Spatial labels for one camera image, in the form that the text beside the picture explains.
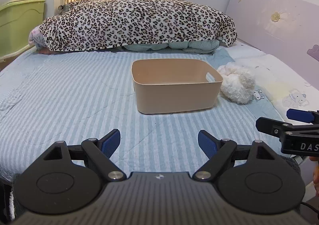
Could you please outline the person's right hand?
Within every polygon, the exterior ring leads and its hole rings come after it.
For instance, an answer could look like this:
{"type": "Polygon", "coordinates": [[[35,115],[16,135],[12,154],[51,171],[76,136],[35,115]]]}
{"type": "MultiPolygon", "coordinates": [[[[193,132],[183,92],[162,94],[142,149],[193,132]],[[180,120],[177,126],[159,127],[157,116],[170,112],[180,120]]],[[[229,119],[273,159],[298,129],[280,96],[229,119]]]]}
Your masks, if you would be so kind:
{"type": "Polygon", "coordinates": [[[309,157],[310,161],[316,163],[316,167],[314,168],[313,171],[313,184],[314,188],[316,190],[316,195],[319,195],[319,158],[318,157],[309,157]]]}

